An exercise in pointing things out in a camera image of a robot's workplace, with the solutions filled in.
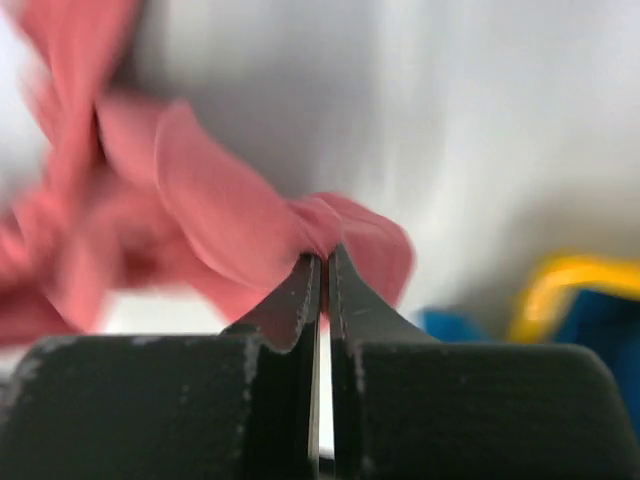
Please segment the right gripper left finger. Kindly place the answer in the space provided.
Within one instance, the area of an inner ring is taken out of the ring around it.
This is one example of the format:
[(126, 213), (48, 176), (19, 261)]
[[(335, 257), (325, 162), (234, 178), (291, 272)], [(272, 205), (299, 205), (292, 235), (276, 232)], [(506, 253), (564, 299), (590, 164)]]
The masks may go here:
[(57, 336), (1, 403), (5, 479), (314, 479), (320, 262), (217, 335)]

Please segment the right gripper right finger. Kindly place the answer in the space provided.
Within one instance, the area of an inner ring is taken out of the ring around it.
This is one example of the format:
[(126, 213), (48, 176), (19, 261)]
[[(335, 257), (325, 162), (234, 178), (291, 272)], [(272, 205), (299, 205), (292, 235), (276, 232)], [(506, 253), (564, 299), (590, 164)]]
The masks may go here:
[(347, 251), (328, 261), (340, 479), (635, 479), (613, 377), (567, 345), (443, 343), (398, 314)]

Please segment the salmon pink t shirt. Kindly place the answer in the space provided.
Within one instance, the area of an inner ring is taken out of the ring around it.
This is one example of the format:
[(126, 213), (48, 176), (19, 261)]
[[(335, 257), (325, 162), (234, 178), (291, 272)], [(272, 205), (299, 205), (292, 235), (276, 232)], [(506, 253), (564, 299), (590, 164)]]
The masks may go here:
[(189, 285), (243, 316), (305, 253), (344, 245), (396, 304), (413, 251), (393, 221), (337, 194), (287, 199), (211, 140), (189, 105), (115, 89), (136, 1), (23, 1), (49, 67), (31, 105), (43, 179), (1, 214), (1, 341), (89, 333), (112, 289)]

